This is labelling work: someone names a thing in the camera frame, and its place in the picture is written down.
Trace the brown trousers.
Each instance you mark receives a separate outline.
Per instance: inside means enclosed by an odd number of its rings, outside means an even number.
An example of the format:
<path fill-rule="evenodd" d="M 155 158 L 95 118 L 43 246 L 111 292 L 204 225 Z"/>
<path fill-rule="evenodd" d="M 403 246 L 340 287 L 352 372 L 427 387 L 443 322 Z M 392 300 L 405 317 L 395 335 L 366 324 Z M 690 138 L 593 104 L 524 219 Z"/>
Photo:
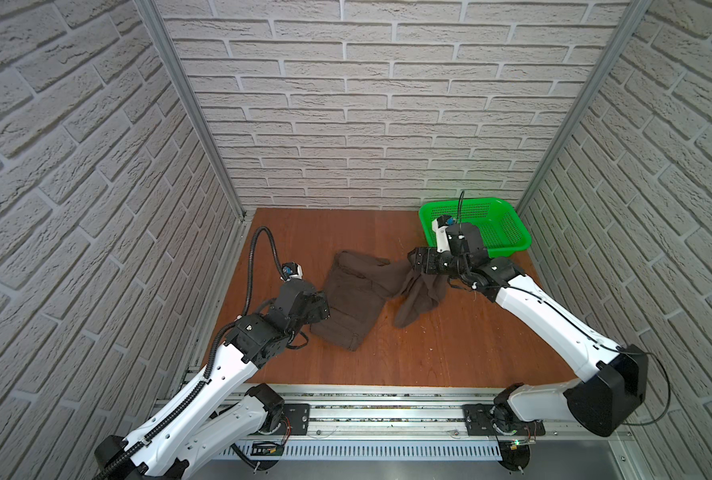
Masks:
<path fill-rule="evenodd" d="M 449 288 L 446 275 L 421 273 L 408 260 L 390 261 L 364 253 L 338 252 L 324 283 L 330 317 L 311 333 L 335 346 L 356 351 L 376 325 L 390 300 L 403 303 L 393 326 L 406 328 L 436 309 Z"/>

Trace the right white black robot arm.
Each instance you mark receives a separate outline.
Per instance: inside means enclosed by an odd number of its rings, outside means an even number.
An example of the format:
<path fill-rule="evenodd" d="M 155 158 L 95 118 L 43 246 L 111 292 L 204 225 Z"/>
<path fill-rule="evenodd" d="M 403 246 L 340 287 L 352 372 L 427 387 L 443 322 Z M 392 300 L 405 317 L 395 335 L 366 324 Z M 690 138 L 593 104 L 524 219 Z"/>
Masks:
<path fill-rule="evenodd" d="M 428 275 L 459 280 L 509 311 L 551 346 L 575 379 L 542 386 L 514 384 L 490 411 L 501 435 L 515 435 L 543 420 L 576 421 L 589 432 L 610 436 L 644 402 L 649 361 L 634 345 L 623 347 L 583 323 L 544 292 L 507 257 L 493 258 L 471 223 L 442 215 L 432 223 L 436 243 L 408 259 Z"/>

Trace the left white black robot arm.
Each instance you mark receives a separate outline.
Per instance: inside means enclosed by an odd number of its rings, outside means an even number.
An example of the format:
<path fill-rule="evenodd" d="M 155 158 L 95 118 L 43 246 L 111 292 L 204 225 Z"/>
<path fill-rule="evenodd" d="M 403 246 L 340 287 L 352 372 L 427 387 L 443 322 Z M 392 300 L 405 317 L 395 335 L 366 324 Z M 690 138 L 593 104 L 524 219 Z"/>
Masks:
<path fill-rule="evenodd" d="M 295 349 L 303 327 L 327 319 L 330 309 L 325 293 L 300 278 L 284 282 L 268 305 L 224 327 L 205 367 L 147 422 L 97 447 L 97 478 L 190 479 L 237 441 L 280 427 L 284 400 L 266 384 L 218 409 L 271 359 Z"/>

